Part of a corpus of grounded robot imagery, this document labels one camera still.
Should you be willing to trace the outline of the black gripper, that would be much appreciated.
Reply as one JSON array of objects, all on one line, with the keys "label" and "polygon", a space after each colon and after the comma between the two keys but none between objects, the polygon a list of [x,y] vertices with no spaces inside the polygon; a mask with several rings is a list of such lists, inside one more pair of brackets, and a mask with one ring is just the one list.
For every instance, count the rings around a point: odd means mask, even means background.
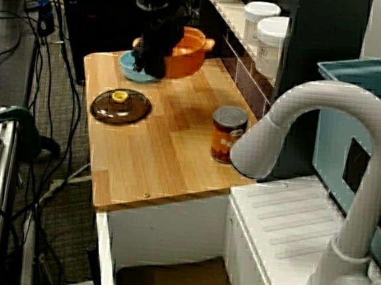
[{"label": "black gripper", "polygon": [[157,79],[166,75],[165,56],[184,36],[187,9],[178,7],[175,11],[150,13],[142,26],[140,41],[133,48],[135,59],[146,60],[145,73]]}]

